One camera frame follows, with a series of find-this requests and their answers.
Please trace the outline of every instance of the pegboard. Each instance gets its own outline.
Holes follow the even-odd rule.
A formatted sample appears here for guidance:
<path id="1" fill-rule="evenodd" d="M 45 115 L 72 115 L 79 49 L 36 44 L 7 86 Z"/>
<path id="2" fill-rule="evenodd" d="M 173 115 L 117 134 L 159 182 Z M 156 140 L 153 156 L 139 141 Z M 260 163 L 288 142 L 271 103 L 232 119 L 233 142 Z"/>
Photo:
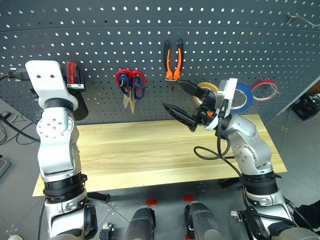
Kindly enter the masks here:
<path id="1" fill-rule="evenodd" d="M 165 120 L 162 102 L 190 114 L 191 96 L 174 94 L 165 81 L 165 40 L 184 42 L 181 79 L 219 85 L 238 78 L 248 86 L 270 77 L 280 94 L 253 102 L 244 114 L 259 113 L 267 122 L 319 76 L 320 29 L 301 19 L 286 24 L 287 13 L 299 13 L 317 24 L 320 2 L 297 0 L 212 1 L 0 1 L 0 74 L 22 68 L 29 60 L 78 62 L 84 74 L 83 98 L 89 116 L 79 124 Z M 177 64 L 172 51 L 171 68 Z M 146 75 L 146 95 L 130 109 L 114 75 L 118 68 Z M 30 82 L 0 82 L 0 97 L 31 120 L 40 110 Z M 254 92 L 270 94 L 268 86 Z"/>

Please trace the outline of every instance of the pliers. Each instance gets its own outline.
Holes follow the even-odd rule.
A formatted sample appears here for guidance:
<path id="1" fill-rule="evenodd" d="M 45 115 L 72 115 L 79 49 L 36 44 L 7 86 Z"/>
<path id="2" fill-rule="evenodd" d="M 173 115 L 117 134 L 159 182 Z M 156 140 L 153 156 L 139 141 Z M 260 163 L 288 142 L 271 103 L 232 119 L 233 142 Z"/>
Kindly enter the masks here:
<path id="1" fill-rule="evenodd" d="M 183 62 L 184 62 L 184 43 L 182 39 L 179 39 L 177 41 L 177 52 L 178 52 L 178 62 L 176 65 L 176 69 L 173 73 L 170 68 L 170 41 L 166 40 L 164 42 L 163 62 L 164 62 L 164 69 L 165 69 L 165 80 L 170 81 L 169 85 L 172 92 L 174 92 L 176 82 L 180 78 L 180 73 L 182 70 Z"/>

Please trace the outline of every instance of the duct tape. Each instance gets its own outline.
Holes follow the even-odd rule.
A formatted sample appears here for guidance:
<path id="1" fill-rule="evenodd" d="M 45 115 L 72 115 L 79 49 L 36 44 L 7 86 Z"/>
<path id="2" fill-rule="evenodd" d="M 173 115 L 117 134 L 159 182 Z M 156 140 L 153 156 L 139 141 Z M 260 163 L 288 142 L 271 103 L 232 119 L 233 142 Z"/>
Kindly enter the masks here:
<path id="1" fill-rule="evenodd" d="M 238 106 L 232 106 L 230 110 L 230 113 L 232 114 L 241 113 L 247 110 L 250 107 L 253 100 L 253 94 L 252 94 L 251 88 L 245 85 L 244 83 L 238 82 L 236 84 L 235 90 L 239 91 L 241 94 L 245 96 L 245 101 Z"/>
<path id="2" fill-rule="evenodd" d="M 202 89 L 209 89 L 213 92 L 214 96 L 217 96 L 217 92 L 218 92 L 218 87 L 210 82 L 200 82 L 197 85 L 199 88 Z M 197 98 L 196 96 L 192 96 L 193 101 L 195 102 L 195 104 L 197 104 L 198 106 L 200 106 L 202 104 L 202 101 Z"/>
<path id="3" fill-rule="evenodd" d="M 260 87 L 261 85 L 265 85 L 265 84 L 269 84 L 271 86 L 271 88 L 274 90 L 274 92 L 270 96 L 267 96 L 267 97 L 256 97 L 256 96 L 253 96 L 254 100 L 256 100 L 258 102 L 268 101 L 268 100 L 274 98 L 277 94 L 280 93 L 280 92 L 278 92 L 278 84 L 275 81 L 272 81 L 270 79 L 265 79 L 265 80 L 258 81 L 256 84 L 254 84 L 251 87 L 251 91 L 253 92 L 257 87 Z"/>

